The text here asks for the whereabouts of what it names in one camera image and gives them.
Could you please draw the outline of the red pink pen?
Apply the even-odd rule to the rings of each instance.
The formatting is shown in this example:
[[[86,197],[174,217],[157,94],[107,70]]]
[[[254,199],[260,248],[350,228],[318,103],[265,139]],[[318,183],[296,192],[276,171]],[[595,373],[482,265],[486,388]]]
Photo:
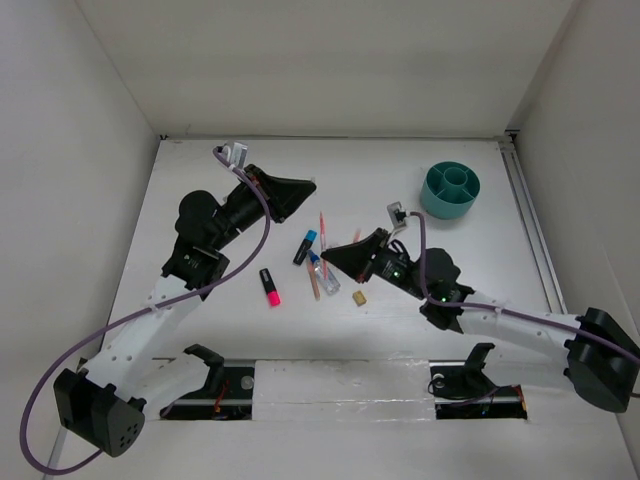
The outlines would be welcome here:
[[[322,211],[320,211],[320,214],[319,214],[319,228],[320,228],[320,247],[321,247],[321,253],[323,253],[326,249],[326,226],[325,226],[325,220],[324,220],[324,215]],[[327,262],[324,259],[321,259],[321,260],[322,260],[324,279],[328,280]]]

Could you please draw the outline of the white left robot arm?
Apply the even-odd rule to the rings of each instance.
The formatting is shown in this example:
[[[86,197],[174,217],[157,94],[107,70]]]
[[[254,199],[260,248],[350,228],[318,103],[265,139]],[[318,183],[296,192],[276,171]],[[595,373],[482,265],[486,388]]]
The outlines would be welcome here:
[[[220,390],[224,360],[206,347],[187,347],[188,367],[175,381],[158,380],[153,358],[228,278],[223,248],[259,220],[284,222],[316,190],[310,180],[271,176],[253,164],[231,170],[240,183],[224,202],[204,190],[181,200],[173,251],[142,311],[124,321],[96,356],[76,371],[62,370],[54,381],[62,426],[103,454],[122,455],[145,421],[182,395],[196,391],[208,397]]]

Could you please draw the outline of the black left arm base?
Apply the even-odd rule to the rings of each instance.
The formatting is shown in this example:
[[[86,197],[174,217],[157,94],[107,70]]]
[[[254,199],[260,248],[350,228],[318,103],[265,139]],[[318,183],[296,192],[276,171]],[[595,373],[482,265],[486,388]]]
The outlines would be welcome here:
[[[198,389],[187,391],[160,410],[161,420],[248,421],[252,419],[255,360],[225,360],[207,347],[193,344],[184,350],[207,368]]]

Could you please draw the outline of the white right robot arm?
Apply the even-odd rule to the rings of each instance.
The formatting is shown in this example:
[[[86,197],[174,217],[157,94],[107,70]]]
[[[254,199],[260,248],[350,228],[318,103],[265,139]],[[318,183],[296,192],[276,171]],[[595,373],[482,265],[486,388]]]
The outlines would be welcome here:
[[[594,407],[623,413],[639,375],[639,347],[606,311],[581,315],[527,313],[459,283],[460,269],[442,248],[423,246],[411,259],[404,244],[381,228],[364,240],[322,252],[358,283],[377,276],[422,301],[421,314],[442,331],[519,346],[549,358],[543,374]]]

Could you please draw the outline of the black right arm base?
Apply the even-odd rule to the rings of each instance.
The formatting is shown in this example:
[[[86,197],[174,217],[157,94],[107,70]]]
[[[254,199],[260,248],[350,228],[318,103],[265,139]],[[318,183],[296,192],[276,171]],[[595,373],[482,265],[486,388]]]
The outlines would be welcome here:
[[[493,343],[476,344],[464,360],[429,362],[427,392],[434,397],[437,420],[527,420],[520,385],[497,385],[485,373]]]

